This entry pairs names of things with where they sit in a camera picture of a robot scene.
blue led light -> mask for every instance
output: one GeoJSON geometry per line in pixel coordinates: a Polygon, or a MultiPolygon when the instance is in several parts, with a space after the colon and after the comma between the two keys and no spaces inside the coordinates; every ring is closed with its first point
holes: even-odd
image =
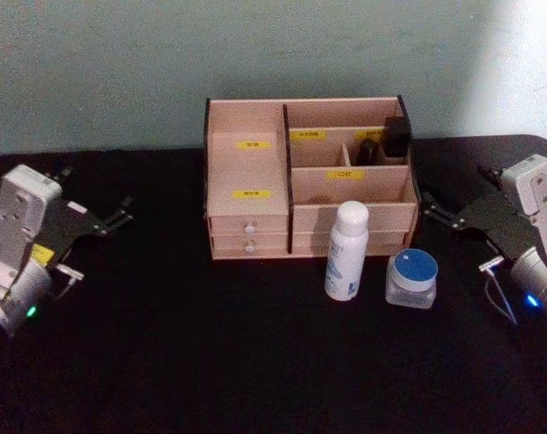
{"type": "Polygon", "coordinates": [[[526,301],[532,306],[532,307],[538,307],[538,300],[534,298],[531,295],[526,296],[526,301]]]}

green led light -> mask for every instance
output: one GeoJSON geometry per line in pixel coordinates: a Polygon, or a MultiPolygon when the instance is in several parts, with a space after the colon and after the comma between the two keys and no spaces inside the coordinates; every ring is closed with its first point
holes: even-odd
{"type": "Polygon", "coordinates": [[[34,316],[36,313],[36,306],[32,306],[28,309],[28,313],[26,314],[26,317],[29,318],[30,316],[34,316]]]}

bottle cap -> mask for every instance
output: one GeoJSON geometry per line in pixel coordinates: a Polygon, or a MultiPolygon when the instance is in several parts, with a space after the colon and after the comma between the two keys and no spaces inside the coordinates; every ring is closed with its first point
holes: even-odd
{"type": "Polygon", "coordinates": [[[370,214],[363,203],[347,201],[337,208],[337,230],[346,237],[357,237],[367,231],[370,214]]]}
{"type": "Polygon", "coordinates": [[[405,249],[393,260],[391,278],[400,287],[421,292],[436,283],[438,263],[424,250],[405,249]]]}

clear plastic container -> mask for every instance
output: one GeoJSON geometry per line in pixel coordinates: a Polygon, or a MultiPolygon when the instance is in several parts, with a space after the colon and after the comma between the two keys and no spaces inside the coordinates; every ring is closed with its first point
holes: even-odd
{"type": "Polygon", "coordinates": [[[419,249],[391,256],[386,276],[385,299],[392,305],[430,309],[436,298],[438,263],[419,249]]]}

black tablecloth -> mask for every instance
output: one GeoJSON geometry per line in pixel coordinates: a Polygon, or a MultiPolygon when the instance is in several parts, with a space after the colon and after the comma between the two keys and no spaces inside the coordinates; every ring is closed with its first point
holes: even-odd
{"type": "MultiPolygon", "coordinates": [[[[517,139],[468,140],[416,142],[424,183],[439,149],[510,158],[517,139]]],[[[79,245],[67,263],[84,281],[0,342],[0,432],[547,429],[547,319],[514,288],[518,328],[489,307],[484,245],[421,220],[414,244],[439,262],[431,310],[386,303],[386,258],[337,303],[323,259],[211,261],[201,150],[0,156],[0,177],[18,163],[73,165],[65,197],[105,216],[131,194],[136,219],[79,245]]],[[[446,173],[459,203],[461,174],[446,173]]]]}

